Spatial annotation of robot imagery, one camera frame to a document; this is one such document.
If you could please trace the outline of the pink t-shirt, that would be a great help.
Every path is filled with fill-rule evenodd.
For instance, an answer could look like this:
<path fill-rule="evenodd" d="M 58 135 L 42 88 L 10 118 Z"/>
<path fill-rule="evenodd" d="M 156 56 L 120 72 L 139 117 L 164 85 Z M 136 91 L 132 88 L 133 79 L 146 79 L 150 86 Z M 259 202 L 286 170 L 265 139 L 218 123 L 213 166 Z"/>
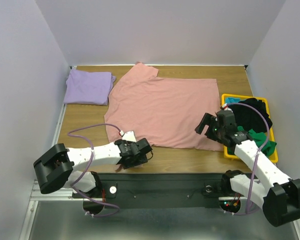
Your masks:
<path fill-rule="evenodd" d="M 217 80 L 158 74 L 155 67 L 134 65 L 110 91 L 104 121 L 153 147 L 222 154 L 220 143 L 195 132 L 204 114 L 220 108 Z"/>

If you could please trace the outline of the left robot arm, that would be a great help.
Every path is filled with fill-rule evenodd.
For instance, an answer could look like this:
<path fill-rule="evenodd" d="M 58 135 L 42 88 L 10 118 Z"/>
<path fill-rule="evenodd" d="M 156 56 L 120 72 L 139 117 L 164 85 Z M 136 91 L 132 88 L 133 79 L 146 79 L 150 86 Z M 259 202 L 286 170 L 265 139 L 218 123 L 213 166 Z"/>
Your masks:
<path fill-rule="evenodd" d="M 153 149 L 146 138 L 138 141 L 119 139 L 102 146 L 66 148 L 63 143 L 52 146 L 33 164 L 41 194 L 51 194 L 61 188 L 75 187 L 90 197 L 101 193 L 101 184 L 90 167 L 119 165 L 133 168 L 148 162 Z"/>

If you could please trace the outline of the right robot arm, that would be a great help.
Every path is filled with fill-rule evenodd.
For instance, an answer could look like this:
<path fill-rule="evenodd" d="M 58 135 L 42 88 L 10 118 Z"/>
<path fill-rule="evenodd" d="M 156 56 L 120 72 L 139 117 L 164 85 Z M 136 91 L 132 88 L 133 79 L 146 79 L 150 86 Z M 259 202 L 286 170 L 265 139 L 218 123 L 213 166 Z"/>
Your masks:
<path fill-rule="evenodd" d="M 300 179 L 292 179 L 262 153 L 246 131 L 239 131 L 231 110 L 215 116 L 205 113 L 195 128 L 197 134 L 233 150 L 252 171 L 251 177 L 240 170 L 228 170 L 220 182 L 225 195 L 238 193 L 262 209 L 274 227 L 300 219 Z"/>

